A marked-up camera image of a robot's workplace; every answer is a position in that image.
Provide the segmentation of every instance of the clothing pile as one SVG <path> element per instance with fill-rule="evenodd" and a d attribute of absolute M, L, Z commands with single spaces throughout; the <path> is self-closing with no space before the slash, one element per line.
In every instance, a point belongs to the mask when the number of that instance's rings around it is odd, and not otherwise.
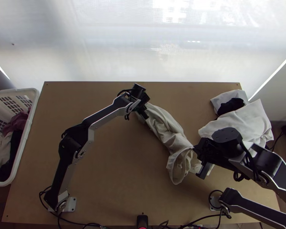
<path fill-rule="evenodd" d="M 244 91 L 233 90 L 216 96 L 211 102 L 219 117 L 198 131 L 200 137 L 212 139 L 215 131 L 234 127 L 242 135 L 245 145 L 253 142 L 265 147 L 267 141 L 273 140 L 271 124 L 260 100 L 249 103 Z M 198 173 L 202 167 L 201 161 L 197 159 L 193 144 L 186 138 L 180 124 L 161 107 L 151 103 L 147 103 L 146 107 L 149 118 L 140 120 L 168 148 L 170 156 L 166 168 L 171 181 L 179 184 L 189 172 Z"/>
<path fill-rule="evenodd" d="M 20 112 L 2 129 L 0 135 L 0 181 L 6 181 L 12 171 L 21 136 L 29 114 Z"/>

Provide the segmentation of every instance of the wooden table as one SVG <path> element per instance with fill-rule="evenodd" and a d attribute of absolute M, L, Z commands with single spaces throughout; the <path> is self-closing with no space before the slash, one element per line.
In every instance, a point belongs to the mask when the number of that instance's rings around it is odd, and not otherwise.
<path fill-rule="evenodd" d="M 190 142 L 199 142 L 198 129 L 215 119 L 210 98 L 240 89 L 239 83 L 146 82 L 150 102 L 166 109 L 184 128 Z M 59 161 L 58 144 L 65 129 L 110 105 L 117 92 L 131 82 L 45 82 L 3 221 L 56 224 L 39 202 L 38 193 L 51 185 Z M 205 180 L 188 174 L 179 185 L 169 179 L 168 151 L 135 114 L 118 117 L 95 133 L 95 142 L 73 175 L 69 192 L 77 197 L 76 211 L 63 217 L 107 226 L 135 225 L 144 212 L 150 225 L 169 219 L 181 225 L 215 214 L 208 194 L 232 187 L 253 201 L 278 210 L 275 193 L 253 181 L 235 182 L 232 171 L 215 166 Z M 217 224 L 218 217 L 201 223 Z M 244 214 L 222 218 L 222 223 L 257 222 Z"/>

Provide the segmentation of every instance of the black fabric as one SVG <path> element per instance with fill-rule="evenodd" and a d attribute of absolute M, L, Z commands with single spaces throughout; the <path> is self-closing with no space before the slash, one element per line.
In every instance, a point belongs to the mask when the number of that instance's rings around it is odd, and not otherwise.
<path fill-rule="evenodd" d="M 14 131 L 11 138 L 11 151 L 10 151 L 10 159 L 0 168 L 0 181 L 6 181 L 12 171 L 14 160 L 17 154 L 17 150 L 20 144 L 21 136 L 23 131 Z"/>
<path fill-rule="evenodd" d="M 230 101 L 220 105 L 217 114 L 220 116 L 231 111 L 236 111 L 237 109 L 242 108 L 244 105 L 244 100 L 241 98 L 232 98 Z"/>

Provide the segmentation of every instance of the white cloth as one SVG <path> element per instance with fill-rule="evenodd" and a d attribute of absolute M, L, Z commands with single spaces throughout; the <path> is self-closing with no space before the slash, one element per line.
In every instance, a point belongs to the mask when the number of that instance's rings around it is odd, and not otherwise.
<path fill-rule="evenodd" d="M 157 138 L 168 148 L 170 156 L 166 168 L 174 184 L 182 182 L 189 170 L 198 173 L 201 161 L 193 151 L 193 145 L 187 140 L 179 123 L 161 107 L 146 104 L 145 111 L 149 118 L 146 124 Z"/>
<path fill-rule="evenodd" d="M 198 133 L 200 137 L 212 139 L 215 131 L 226 127 L 237 129 L 244 142 L 253 142 L 261 147 L 265 147 L 267 141 L 273 140 L 271 124 L 260 99 L 219 116 L 217 120 L 202 127 Z"/>
<path fill-rule="evenodd" d="M 10 159 L 12 135 L 13 132 L 9 132 L 5 137 L 0 135 L 0 168 Z"/>
<path fill-rule="evenodd" d="M 243 90 L 232 90 L 229 92 L 224 92 L 214 98 L 211 99 L 211 103 L 214 106 L 214 111 L 217 114 L 218 109 L 220 108 L 222 103 L 229 102 L 232 98 L 241 98 L 244 101 L 245 105 L 249 104 L 248 97 Z"/>

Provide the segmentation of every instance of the laundry basket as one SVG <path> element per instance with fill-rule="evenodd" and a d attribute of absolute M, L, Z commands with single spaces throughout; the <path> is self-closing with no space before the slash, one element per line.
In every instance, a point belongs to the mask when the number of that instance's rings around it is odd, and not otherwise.
<path fill-rule="evenodd" d="M 14 115 L 21 111 L 27 112 L 28 109 L 31 108 L 29 117 L 23 130 L 10 177 L 4 182 L 0 182 L 0 187 L 10 184 L 15 178 L 21 155 L 31 129 L 38 98 L 39 91 L 35 88 L 8 89 L 0 91 L 0 134 L 3 127 L 11 120 Z"/>

